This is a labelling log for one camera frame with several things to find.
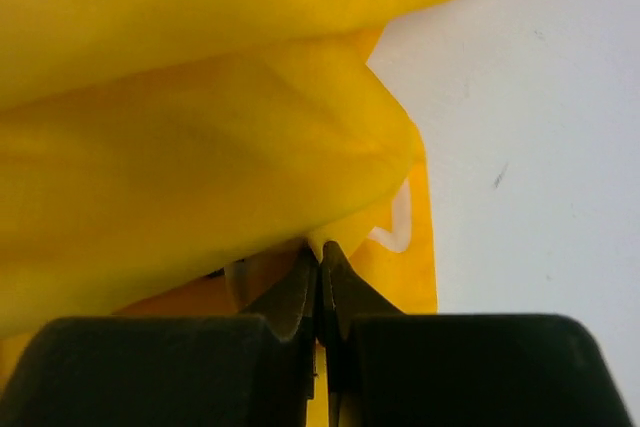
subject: dark mark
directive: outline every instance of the dark mark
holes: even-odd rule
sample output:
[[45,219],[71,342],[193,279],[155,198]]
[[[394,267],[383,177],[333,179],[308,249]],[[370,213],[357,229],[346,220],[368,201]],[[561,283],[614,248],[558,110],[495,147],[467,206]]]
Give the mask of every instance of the dark mark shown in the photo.
[[509,162],[504,164],[504,167],[502,168],[502,170],[498,174],[498,177],[496,177],[496,180],[493,181],[493,189],[494,190],[497,189],[500,186],[500,182],[502,182],[502,179],[504,179],[504,174],[507,173],[507,169],[508,168],[509,168]]

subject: yellow cloth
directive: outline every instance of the yellow cloth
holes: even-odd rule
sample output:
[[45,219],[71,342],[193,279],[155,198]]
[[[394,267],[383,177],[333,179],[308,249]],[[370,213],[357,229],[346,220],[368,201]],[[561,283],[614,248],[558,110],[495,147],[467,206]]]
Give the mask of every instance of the yellow cloth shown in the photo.
[[364,59],[442,1],[0,0],[0,337],[293,238],[357,257],[423,163]]

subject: white surface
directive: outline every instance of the white surface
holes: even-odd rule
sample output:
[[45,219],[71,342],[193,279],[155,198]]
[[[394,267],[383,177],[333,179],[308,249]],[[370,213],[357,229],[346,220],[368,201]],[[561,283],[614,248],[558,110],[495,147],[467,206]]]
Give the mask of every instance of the white surface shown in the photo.
[[441,311],[580,320],[636,419],[639,39],[640,0],[455,0],[370,62],[426,143]]

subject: white wall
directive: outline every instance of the white wall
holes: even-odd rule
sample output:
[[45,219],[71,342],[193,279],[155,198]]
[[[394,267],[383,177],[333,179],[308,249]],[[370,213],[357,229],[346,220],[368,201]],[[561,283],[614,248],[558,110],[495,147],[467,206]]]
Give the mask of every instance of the white wall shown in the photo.
[[441,311],[580,320],[636,419],[639,39],[640,0],[455,0],[370,62],[427,146]]

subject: yellow fabric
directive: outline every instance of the yellow fabric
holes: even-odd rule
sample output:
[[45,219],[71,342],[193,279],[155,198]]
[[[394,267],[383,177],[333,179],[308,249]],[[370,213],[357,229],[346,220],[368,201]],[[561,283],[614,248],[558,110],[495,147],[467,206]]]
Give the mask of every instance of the yellow fabric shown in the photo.
[[442,1],[0,0],[0,337],[292,238],[354,253],[375,219],[323,226],[420,161],[363,58]]

